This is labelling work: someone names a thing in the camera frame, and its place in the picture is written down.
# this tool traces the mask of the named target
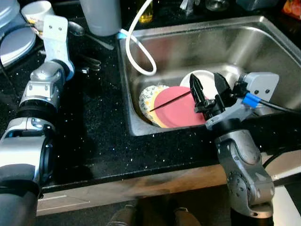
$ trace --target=black cable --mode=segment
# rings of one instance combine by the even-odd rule
[[[296,110],[293,110],[293,109],[289,109],[289,108],[286,108],[286,107],[281,107],[281,106],[272,104],[272,103],[270,103],[268,101],[265,101],[265,100],[260,100],[259,103],[261,103],[261,104],[263,104],[263,105],[265,105],[267,107],[279,110],[279,111],[293,113],[293,114],[301,114],[301,112],[299,112],[299,111],[296,111]]]
[[[0,48],[1,48],[1,44],[4,40],[4,38],[6,36],[8,36],[9,34],[11,34],[12,32],[16,31],[16,30],[19,30],[19,29],[22,29],[22,28],[25,28],[25,27],[32,27],[33,25],[32,24],[22,24],[22,25],[17,25],[15,27],[12,27],[10,29],[8,29],[6,32],[3,33],[3,35],[0,37]],[[0,57],[0,68],[2,70],[2,73],[4,75],[4,77],[6,78],[6,80],[8,81],[9,85],[11,86],[13,92],[14,92],[14,95],[15,95],[15,98],[16,98],[16,101],[18,102],[19,101],[19,96],[17,95],[17,92],[16,92],[16,89],[15,89],[15,86],[13,84],[13,82],[10,80],[8,74],[6,73],[5,71],[5,68],[4,68],[4,65],[1,61],[1,57]]]
[[[281,156],[283,153],[286,152],[286,148],[283,148],[281,151],[279,151],[278,153],[272,155],[268,160],[265,161],[265,163],[262,165],[264,168],[266,168],[272,161],[274,161],[276,158],[278,158],[279,156]]]

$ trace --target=plate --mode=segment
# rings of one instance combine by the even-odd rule
[[[148,86],[141,92],[139,96],[139,107],[143,115],[155,125],[163,128],[164,125],[158,121],[155,112],[150,112],[150,110],[154,109],[154,100],[157,95],[166,88],[168,88],[168,86],[165,85]]]
[[[154,107],[188,92],[190,88],[174,86],[161,91],[155,99]],[[164,107],[155,110],[157,117],[168,128],[197,126],[205,124],[202,113],[194,112],[195,102],[191,94],[188,94]]]
[[[5,28],[0,30],[0,34],[11,27],[24,23],[24,19],[19,14]],[[33,47],[35,40],[36,35],[30,27],[16,30],[5,37],[0,48],[0,57],[3,65],[8,66],[25,55]]]
[[[208,99],[214,99],[215,95],[218,94],[215,87],[214,74],[206,70],[197,70],[197,71],[190,72],[183,78],[180,86],[185,86],[190,88],[189,80],[191,74],[194,74],[201,81],[203,86],[203,93],[205,97],[207,97]]]
[[[0,28],[10,23],[19,13],[20,4],[17,0],[0,1]]]

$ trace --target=white plate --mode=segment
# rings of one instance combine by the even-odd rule
[[[20,4],[17,0],[0,1],[0,28],[10,23],[19,13]]]
[[[7,29],[24,23],[24,19],[19,14],[8,25]],[[3,65],[7,66],[26,54],[33,47],[35,40],[36,35],[30,27],[16,30],[5,37],[0,49],[0,57]]]
[[[189,80],[191,74],[194,74],[201,81],[203,86],[203,93],[205,97],[207,97],[208,99],[214,99],[215,95],[218,94],[215,87],[214,74],[206,70],[197,70],[197,71],[190,72],[183,78],[180,86],[185,86],[190,88]]]

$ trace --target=blue connector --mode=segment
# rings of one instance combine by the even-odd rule
[[[249,105],[252,108],[256,108],[261,99],[252,93],[247,93],[245,98],[243,99],[243,104]]]
[[[127,38],[127,36],[124,33],[119,32],[117,34],[117,39],[126,39],[126,38]]]

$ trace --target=white tube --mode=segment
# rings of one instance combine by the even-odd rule
[[[142,16],[142,14],[144,13],[144,11],[146,10],[146,8],[151,4],[152,0],[146,0],[146,2],[143,4],[143,6],[141,7],[141,9],[138,11],[136,17],[134,18],[130,29],[128,30],[128,34],[127,34],[127,39],[126,39],[126,52],[127,52],[127,57],[128,60],[131,62],[131,64],[133,65],[133,67],[140,72],[141,74],[147,75],[147,76],[152,76],[157,72],[157,66],[156,66],[156,62],[154,61],[154,59],[152,58],[152,56],[150,55],[150,53],[146,50],[146,48],[139,42],[137,43],[138,46],[141,48],[141,50],[143,51],[143,53],[146,55],[146,57],[150,60],[150,63],[153,67],[153,70],[151,72],[144,70],[143,68],[141,68],[136,61],[134,60],[132,54],[131,54],[131,50],[130,50],[130,41],[131,39],[133,39],[134,36],[132,36],[132,33],[136,27],[136,24],[139,21],[139,18]]]

